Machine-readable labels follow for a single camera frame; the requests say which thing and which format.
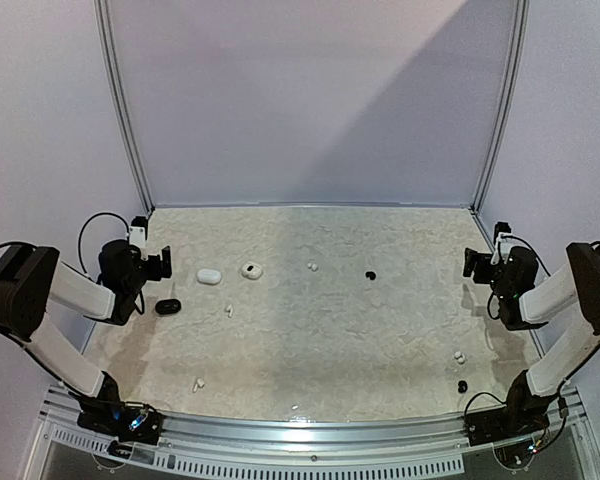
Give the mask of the black charging case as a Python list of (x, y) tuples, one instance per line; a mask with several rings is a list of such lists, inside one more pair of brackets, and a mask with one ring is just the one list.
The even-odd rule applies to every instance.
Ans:
[(175, 315), (181, 311), (182, 304), (178, 299), (163, 299), (155, 304), (155, 312), (159, 316)]

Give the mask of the white oval charging case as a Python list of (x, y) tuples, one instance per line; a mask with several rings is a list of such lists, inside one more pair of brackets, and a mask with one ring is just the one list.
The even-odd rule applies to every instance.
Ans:
[(205, 285), (217, 285), (222, 280), (222, 274), (218, 270), (203, 268), (196, 272), (196, 279)]

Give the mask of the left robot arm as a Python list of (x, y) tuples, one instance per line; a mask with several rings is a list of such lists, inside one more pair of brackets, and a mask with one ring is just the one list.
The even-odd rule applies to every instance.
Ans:
[(100, 276), (91, 280), (67, 265), (58, 249), (10, 241), (0, 244), (0, 335), (79, 400), (90, 402), (91, 419), (108, 434), (128, 426), (116, 381), (88, 361), (51, 320), (48, 305), (63, 305), (100, 323), (123, 326), (145, 309), (148, 282), (172, 275), (170, 247), (145, 256), (125, 240), (105, 244)]

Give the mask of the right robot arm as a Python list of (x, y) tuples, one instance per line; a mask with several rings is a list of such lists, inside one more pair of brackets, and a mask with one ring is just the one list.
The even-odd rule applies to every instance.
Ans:
[(493, 253), (464, 251), (463, 276), (487, 285), (497, 300), (492, 318), (509, 331), (535, 330), (576, 305), (580, 314), (544, 356), (512, 382), (497, 427), (517, 436), (546, 414), (562, 388), (600, 348), (600, 241), (574, 242), (566, 247), (566, 262), (540, 280), (542, 263), (523, 244)]

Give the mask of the white open charging case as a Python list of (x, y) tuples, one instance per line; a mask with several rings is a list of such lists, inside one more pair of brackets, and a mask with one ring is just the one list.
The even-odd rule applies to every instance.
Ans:
[(263, 275), (263, 268), (254, 262), (246, 262), (240, 268), (241, 275), (249, 280), (258, 280)]

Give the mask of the white stem earbud lower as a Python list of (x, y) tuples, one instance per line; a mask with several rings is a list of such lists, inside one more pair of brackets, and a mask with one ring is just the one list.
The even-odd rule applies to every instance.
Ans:
[(192, 392), (196, 393), (198, 390), (200, 390), (201, 388), (203, 388), (205, 385), (205, 382), (202, 379), (197, 379), (194, 382), (194, 385), (192, 387)]

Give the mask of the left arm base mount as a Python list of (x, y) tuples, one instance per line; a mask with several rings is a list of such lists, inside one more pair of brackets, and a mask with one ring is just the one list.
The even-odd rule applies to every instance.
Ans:
[(120, 443), (157, 445), (166, 419), (146, 403), (85, 398), (79, 405), (77, 424), (81, 428), (114, 437)]

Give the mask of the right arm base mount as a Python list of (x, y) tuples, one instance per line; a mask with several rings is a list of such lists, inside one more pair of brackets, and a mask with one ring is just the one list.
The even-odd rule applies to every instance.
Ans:
[(549, 426), (548, 416), (512, 414), (508, 408), (473, 411), (463, 418), (464, 431), (471, 446), (514, 439)]

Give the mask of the aluminium front rail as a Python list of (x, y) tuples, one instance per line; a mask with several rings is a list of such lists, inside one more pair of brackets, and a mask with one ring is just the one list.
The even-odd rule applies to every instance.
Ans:
[(250, 421), (167, 413), (156, 445), (82, 429), (77, 403), (50, 388), (28, 479), (600, 479), (575, 391), (548, 431), (470, 442), (458, 413), (396, 421)]

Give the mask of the right aluminium corner post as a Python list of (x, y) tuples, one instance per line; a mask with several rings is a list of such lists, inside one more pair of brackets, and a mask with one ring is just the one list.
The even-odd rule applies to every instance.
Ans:
[(506, 54), (505, 68), (498, 97), (494, 127), (489, 140), (487, 154), (470, 205), (471, 212), (478, 216), (485, 203), (491, 178), (496, 166), (506, 125), (511, 110), (516, 81), (523, 55), (529, 2), (516, 1), (513, 12), (511, 35)]

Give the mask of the aluminium corner post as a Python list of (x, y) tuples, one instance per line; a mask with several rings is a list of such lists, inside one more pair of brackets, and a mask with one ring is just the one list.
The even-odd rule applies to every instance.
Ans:
[(496, 166), (506, 125), (511, 110), (516, 81), (523, 55), (529, 2), (516, 1), (513, 12), (511, 35), (506, 54), (505, 68), (498, 97), (494, 127), (489, 140), (487, 154), (470, 205), (471, 212), (478, 216), (485, 203), (491, 178)]
[(127, 102), (122, 71), (114, 37), (111, 5), (106, 0), (95, 0), (94, 9), (104, 59), (105, 73), (111, 92), (114, 114), (120, 130), (123, 148), (141, 204), (148, 215), (155, 209), (148, 176), (142, 163), (130, 109)]

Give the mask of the left aluminium corner post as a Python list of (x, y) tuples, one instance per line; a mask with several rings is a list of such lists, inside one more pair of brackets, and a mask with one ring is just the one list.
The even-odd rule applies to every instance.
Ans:
[(94, 9), (104, 59), (105, 73), (111, 92), (114, 114), (120, 130), (123, 148), (141, 204), (148, 215), (155, 209), (148, 176), (142, 163), (130, 109), (127, 102), (122, 71), (114, 37), (111, 5), (106, 0), (95, 0)]

